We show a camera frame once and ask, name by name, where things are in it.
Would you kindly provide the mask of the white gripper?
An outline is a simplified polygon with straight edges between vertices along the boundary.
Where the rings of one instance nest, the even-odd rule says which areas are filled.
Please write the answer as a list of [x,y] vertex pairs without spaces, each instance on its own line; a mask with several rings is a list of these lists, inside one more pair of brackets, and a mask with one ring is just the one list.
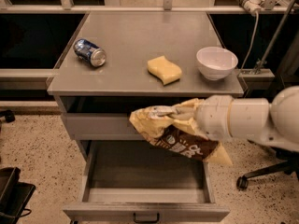
[[209,140],[220,141],[231,137],[229,133],[228,114],[233,101],[230,95],[212,95],[205,99],[197,108],[175,106],[169,115],[172,119],[189,120],[195,116],[198,127]]

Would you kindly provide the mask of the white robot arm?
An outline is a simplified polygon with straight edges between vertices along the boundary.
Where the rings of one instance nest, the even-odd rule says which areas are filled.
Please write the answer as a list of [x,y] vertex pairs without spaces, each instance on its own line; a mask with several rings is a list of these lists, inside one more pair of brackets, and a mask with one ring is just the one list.
[[201,135],[225,141],[247,139],[267,147],[299,151],[299,87],[292,86],[271,101],[212,95],[197,105],[177,107],[176,119],[192,118]]

